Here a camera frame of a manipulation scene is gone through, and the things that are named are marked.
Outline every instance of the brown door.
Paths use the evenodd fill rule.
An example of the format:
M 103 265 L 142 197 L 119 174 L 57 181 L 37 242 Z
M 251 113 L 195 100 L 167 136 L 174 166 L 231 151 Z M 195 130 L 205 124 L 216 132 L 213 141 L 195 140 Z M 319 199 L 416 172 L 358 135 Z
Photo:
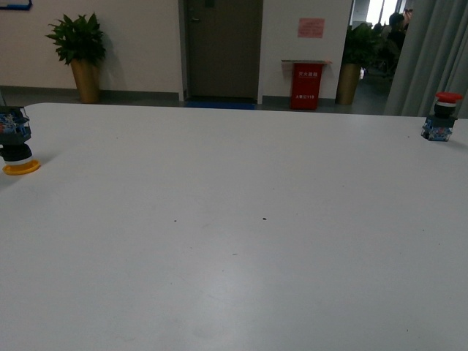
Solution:
M 189 93 L 257 98 L 263 0 L 186 0 Z

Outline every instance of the yellow base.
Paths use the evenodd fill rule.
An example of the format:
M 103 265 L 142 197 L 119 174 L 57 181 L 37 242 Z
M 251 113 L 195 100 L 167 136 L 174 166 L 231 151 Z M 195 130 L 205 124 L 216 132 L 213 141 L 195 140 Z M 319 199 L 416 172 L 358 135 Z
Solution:
M 3 167 L 3 171 L 9 176 L 20 176 L 21 174 L 34 172 L 37 168 L 40 167 L 40 165 L 41 164 L 39 163 L 39 161 L 33 159 L 32 161 L 29 161 L 24 165 L 6 165 L 5 167 Z

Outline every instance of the red sign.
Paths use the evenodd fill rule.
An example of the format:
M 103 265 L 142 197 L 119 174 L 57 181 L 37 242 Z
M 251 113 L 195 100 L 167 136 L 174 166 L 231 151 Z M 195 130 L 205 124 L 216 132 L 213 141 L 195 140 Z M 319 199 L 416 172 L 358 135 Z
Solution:
M 300 18 L 298 37 L 322 38 L 325 27 L 324 18 Z

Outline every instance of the white wall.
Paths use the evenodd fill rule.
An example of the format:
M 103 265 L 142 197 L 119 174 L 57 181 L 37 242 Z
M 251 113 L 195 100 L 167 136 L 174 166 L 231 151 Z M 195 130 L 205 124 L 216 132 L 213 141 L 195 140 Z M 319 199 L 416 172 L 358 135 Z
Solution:
M 333 62 L 322 72 L 319 97 L 335 98 L 351 4 L 352 0 L 264 0 L 263 95 L 288 97 L 292 67 L 282 67 L 281 60 L 308 59 Z M 299 18 L 324 18 L 323 38 L 298 38 Z
M 66 13 L 95 12 L 106 33 L 103 89 L 177 92 L 181 81 L 176 0 L 34 0 L 30 11 L 0 12 L 0 85 L 74 88 L 71 68 L 45 37 Z
M 260 93 L 290 94 L 282 59 L 330 60 L 320 97 L 334 98 L 352 0 L 264 0 Z M 178 0 L 35 0 L 28 12 L 0 11 L 0 86 L 74 88 L 59 62 L 49 23 L 63 13 L 95 12 L 106 33 L 101 86 L 118 91 L 182 92 Z M 299 18 L 324 18 L 322 39 L 298 38 Z

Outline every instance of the blue mat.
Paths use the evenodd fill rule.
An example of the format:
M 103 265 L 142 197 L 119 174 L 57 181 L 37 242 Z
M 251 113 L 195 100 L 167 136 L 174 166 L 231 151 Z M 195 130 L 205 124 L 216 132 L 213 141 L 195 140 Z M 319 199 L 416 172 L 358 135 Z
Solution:
M 225 108 L 225 109 L 231 109 L 231 110 L 255 110 L 255 104 L 246 104 L 246 103 L 240 103 L 240 102 L 189 101 L 189 102 L 186 102 L 185 107 Z

